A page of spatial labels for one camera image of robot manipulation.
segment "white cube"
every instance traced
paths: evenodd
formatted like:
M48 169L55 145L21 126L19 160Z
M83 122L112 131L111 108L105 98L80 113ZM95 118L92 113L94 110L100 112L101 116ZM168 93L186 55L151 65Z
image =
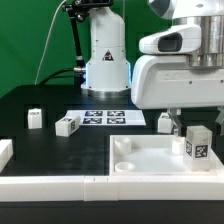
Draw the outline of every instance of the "white cube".
M69 137L79 128L81 117L76 115L74 117L63 117L55 123L56 135L62 137Z
M38 129L42 128L42 111L41 109L30 109L28 111L28 128Z
M161 113L158 120L158 132L170 134L173 129L173 121L168 113Z
M204 126L187 127L184 164L191 171L210 169L212 132Z

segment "small white block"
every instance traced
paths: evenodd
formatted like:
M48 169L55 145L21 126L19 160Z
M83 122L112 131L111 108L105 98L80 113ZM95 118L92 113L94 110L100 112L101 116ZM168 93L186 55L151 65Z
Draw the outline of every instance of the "small white block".
M69 137L79 128L81 117L76 115L74 117L63 117L55 123L56 135L62 137Z
M184 147L185 147L185 138L174 136L172 140L172 152L176 155L183 155Z
M0 172L4 169L13 155L12 140L0 141Z
M170 134L173 129L173 121L168 113L161 113L158 120L158 132Z
M30 109L28 111L28 128L42 128L42 111L41 109Z

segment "printed marker sheet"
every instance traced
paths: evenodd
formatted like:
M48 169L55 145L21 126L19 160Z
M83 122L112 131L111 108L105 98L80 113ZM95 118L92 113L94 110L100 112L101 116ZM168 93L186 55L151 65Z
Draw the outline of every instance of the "printed marker sheet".
M146 125L141 110L68 110L66 117L80 115L80 125Z

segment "green backdrop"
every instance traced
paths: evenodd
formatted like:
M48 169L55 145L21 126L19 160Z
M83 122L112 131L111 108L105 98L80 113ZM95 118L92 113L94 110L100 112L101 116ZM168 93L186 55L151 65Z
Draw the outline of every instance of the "green backdrop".
M0 97L16 86L34 84L49 27L62 0L0 1ZM112 10L123 15L123 0ZM140 38L164 30L170 22L159 19L147 0L125 1L126 51L132 68L140 52ZM90 58L89 21L79 24L85 60ZM39 81L55 71L75 66L75 47L68 15L62 10L56 19ZM72 80L60 80L72 84Z

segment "table surface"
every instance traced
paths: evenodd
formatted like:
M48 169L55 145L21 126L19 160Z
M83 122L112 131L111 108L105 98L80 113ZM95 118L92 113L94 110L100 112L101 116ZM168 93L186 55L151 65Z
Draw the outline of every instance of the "table surface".
M43 110L42 129L28 129L32 108ZM134 109L130 97L97 99L73 86L17 87L0 99L0 139L12 138L14 144L14 156L0 176L108 175L110 135L156 134L162 110L144 110L146 126L81 126L69 138L55 135L55 122L67 110ZM218 112L199 108L182 114L189 122L208 123ZM223 143L216 138L221 160ZM223 209L222 201L30 202L0 203L0 216L4 223L223 223Z

